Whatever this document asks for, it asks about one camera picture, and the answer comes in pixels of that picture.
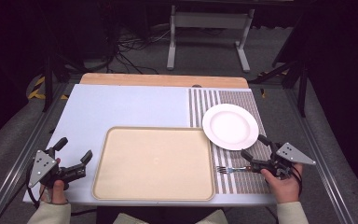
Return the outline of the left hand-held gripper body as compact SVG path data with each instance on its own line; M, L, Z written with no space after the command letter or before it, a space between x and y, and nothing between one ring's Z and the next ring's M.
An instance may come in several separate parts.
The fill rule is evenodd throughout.
M71 167L60 167L55 158L53 148L45 151L38 150L34 157L28 187L33 188L40 183L52 188L56 180L64 182L64 187L69 188L69 183L86 176L86 165L81 162Z

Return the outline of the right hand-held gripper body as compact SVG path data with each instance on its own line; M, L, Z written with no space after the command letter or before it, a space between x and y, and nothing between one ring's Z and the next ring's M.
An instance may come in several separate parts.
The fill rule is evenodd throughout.
M315 165L316 161L289 143L279 145L268 143L271 149L270 159L260 161L251 159L251 171L260 173L263 169L270 171L275 177L288 178L293 174L295 163Z

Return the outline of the metal fork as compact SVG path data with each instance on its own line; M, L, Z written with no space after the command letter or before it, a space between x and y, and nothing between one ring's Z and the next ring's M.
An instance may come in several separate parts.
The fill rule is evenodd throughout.
M252 172L252 167L251 166L245 166L245 167L217 166L216 171L220 174L247 173L247 172Z

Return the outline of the person's left hand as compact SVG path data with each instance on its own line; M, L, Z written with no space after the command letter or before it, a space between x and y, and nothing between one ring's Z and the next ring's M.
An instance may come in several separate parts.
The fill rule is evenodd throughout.
M42 185L40 188L40 200L45 203L57 205L67 204L68 201L64 194L64 182L56 180L52 188Z

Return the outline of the person's right hand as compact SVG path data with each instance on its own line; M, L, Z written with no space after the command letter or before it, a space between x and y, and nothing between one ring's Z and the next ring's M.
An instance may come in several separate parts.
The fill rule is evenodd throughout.
M262 169L261 174L267 180L277 203L299 201L300 186L294 176L286 179L278 179L267 169Z

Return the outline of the white round plate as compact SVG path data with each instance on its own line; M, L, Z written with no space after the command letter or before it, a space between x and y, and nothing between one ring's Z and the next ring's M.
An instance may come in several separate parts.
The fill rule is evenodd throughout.
M212 143L227 150L249 148L259 135L255 118L246 109L231 104L208 109L202 118L202 129Z

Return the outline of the yellow black floor tape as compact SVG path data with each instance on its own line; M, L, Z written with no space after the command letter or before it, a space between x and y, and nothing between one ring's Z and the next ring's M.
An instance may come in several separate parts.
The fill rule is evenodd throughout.
M33 89L31 90L31 92L28 95L29 99L46 99L46 95L44 93L40 93L39 90L42 87L42 84L45 82L45 78L43 76L41 76L36 83L34 84Z

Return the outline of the black metal stand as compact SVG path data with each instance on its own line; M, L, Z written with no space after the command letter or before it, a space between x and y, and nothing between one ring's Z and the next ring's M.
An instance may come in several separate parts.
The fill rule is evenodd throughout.
M70 78L66 65L71 65L72 62L58 53L50 53L44 60L44 72L45 77L45 104L44 112L48 111L48 108L53 103L53 77L56 77L59 82L67 82Z

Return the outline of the black tripod stand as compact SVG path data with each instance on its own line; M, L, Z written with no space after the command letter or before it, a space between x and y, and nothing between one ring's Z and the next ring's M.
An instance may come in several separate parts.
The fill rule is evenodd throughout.
M297 82L298 94L297 94L297 109L300 115L305 118L305 98L308 81L308 68L303 61L294 61L285 63L272 71L262 72L256 79L250 80L249 84L261 84L273 77L276 77L283 72L286 73L281 85L284 89L292 89Z

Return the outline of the beige plastic tray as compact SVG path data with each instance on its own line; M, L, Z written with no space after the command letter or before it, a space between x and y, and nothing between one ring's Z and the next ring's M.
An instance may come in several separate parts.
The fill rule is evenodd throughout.
M114 127L107 132L93 196L105 201L209 201L210 141L198 128Z

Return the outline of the person's lap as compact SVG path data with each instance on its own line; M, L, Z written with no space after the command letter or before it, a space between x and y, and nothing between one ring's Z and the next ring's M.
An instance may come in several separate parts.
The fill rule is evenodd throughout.
M140 218L120 213L112 224L228 224L227 218L222 210L216 210L207 217L198 221L188 220L161 220L155 222L147 222Z

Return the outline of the wooden board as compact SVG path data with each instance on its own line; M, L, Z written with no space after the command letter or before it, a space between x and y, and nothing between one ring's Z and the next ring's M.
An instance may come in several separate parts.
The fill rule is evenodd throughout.
M248 89L243 77L87 73L80 84Z

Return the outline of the aluminium rail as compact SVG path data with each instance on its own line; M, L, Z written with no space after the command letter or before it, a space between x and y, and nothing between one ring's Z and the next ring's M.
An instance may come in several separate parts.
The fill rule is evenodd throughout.
M285 95L289 101L290 106L294 110L296 119L307 139L307 142L310 146L310 154L316 160L316 168L324 184L324 188L327 191L329 199L335 209L337 217L341 224L354 224L354 219L348 209L348 206L344 202L342 194L337 187L337 181L333 177L324 155L319 148L316 138L310 128L310 125L305 117L301 115L297 108L296 95L291 90L285 90Z
M22 200L27 167L34 153L47 147L66 104L62 96L72 88L58 84L47 111L43 100L29 100L0 130L0 224L25 224L34 213L34 206Z

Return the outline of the white metal table frame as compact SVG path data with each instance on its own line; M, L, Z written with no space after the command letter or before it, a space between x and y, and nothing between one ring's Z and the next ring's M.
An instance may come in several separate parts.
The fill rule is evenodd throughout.
M181 12L172 6L170 17L170 45L167 69L173 70L176 52L177 28L214 28L241 30L241 39L235 42L235 48L244 73L250 72L250 65L245 54L245 42L251 29L255 11L250 9L245 14Z

